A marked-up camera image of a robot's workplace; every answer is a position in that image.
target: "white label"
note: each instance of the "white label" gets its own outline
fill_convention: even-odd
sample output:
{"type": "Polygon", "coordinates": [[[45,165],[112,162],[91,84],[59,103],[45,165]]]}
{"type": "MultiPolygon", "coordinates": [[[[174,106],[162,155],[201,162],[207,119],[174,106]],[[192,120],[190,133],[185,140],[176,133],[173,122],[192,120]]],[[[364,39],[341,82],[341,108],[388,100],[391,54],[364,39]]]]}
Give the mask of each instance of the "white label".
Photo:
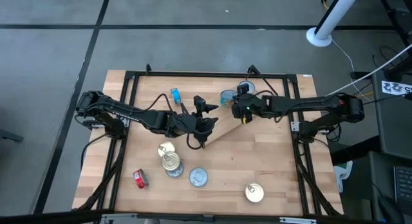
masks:
{"type": "Polygon", "coordinates": [[[398,82],[382,81],[382,92],[390,95],[403,95],[412,92],[412,86],[398,82]]]}

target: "black equipment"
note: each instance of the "black equipment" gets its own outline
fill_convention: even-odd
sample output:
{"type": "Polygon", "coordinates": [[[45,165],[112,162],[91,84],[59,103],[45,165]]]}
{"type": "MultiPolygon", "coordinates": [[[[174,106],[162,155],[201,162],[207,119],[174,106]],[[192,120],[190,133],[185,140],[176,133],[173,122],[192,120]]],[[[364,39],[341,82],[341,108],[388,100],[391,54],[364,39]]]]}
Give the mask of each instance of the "black equipment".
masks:
{"type": "Polygon", "coordinates": [[[412,168],[394,167],[395,199],[402,212],[412,215],[412,168]]]}
{"type": "Polygon", "coordinates": [[[339,93],[325,97],[292,99],[275,95],[263,95],[258,98],[256,95],[247,93],[249,85],[238,86],[238,95],[234,97],[232,114],[234,118],[239,118],[242,124],[252,121],[252,115],[261,118],[280,119],[297,111],[329,111],[312,122],[303,121],[292,127],[298,132],[298,138],[304,142],[313,142],[314,137],[320,130],[332,130],[333,126],[341,122],[356,123],[364,119],[362,100],[339,93]]]}
{"type": "Polygon", "coordinates": [[[104,126],[108,136],[118,140],[126,136],[125,125],[123,121],[113,118],[109,113],[138,122],[152,133],[170,138],[194,134],[194,138],[204,146],[218,118],[203,118],[202,113],[208,113],[218,106],[206,104],[206,101],[199,96],[194,97],[194,105],[196,113],[192,114],[188,113],[183,104],[181,104],[182,114],[176,113],[170,106],[170,110],[165,111],[150,109],[153,105],[147,109],[139,109],[113,100],[101,91],[89,91],[81,96],[76,111],[78,116],[95,118],[104,126]]]}

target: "blue object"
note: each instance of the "blue object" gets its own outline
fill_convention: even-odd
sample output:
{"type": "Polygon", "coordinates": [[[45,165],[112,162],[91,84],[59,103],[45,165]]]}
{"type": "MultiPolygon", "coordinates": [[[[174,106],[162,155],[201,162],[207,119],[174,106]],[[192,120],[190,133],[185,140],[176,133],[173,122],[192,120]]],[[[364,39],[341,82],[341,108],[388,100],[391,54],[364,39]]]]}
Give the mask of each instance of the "blue object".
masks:
{"type": "Polygon", "coordinates": [[[194,168],[189,175],[189,180],[191,181],[191,184],[196,187],[204,186],[207,182],[207,173],[205,169],[194,168]]]}
{"type": "Polygon", "coordinates": [[[238,93],[234,90],[227,89],[220,93],[220,105],[229,107],[233,104],[233,96],[236,96],[238,93]]]}
{"type": "Polygon", "coordinates": [[[180,94],[179,94],[178,88],[173,88],[173,89],[170,90],[170,92],[172,93],[172,97],[173,97],[174,103],[175,103],[175,104],[181,104],[181,103],[182,103],[182,100],[181,100],[181,98],[180,98],[180,94]]]}

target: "gold can lid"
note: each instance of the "gold can lid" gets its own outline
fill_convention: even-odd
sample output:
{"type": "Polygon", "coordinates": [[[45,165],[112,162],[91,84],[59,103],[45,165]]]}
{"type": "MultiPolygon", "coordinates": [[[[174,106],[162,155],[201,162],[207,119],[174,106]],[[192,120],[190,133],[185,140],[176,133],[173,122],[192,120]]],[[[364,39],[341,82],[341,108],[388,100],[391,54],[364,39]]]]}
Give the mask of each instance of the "gold can lid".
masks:
{"type": "Polygon", "coordinates": [[[180,165],[180,157],[177,153],[174,152],[166,152],[162,156],[162,166],[168,171],[173,171],[179,168],[180,165]]]}
{"type": "Polygon", "coordinates": [[[259,184],[250,183],[245,189],[246,197],[251,202],[259,202],[263,199],[265,192],[259,184]]]}
{"type": "Polygon", "coordinates": [[[163,142],[157,147],[157,153],[159,153],[160,156],[163,156],[169,151],[174,152],[174,145],[170,142],[163,142]]]}

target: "table leg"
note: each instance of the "table leg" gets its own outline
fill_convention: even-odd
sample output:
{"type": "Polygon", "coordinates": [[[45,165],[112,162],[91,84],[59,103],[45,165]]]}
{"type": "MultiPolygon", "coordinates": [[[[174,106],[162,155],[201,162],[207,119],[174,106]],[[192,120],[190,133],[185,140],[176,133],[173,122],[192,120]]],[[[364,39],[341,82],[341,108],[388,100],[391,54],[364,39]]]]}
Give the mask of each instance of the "table leg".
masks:
{"type": "Polygon", "coordinates": [[[22,142],[23,141],[23,137],[15,135],[9,131],[5,131],[0,129],[0,138],[3,139],[9,139],[9,140],[14,140],[16,142],[22,142]]]}
{"type": "Polygon", "coordinates": [[[332,162],[333,165],[346,163],[350,160],[366,156],[370,151],[380,152],[379,135],[332,153],[332,162]]]}

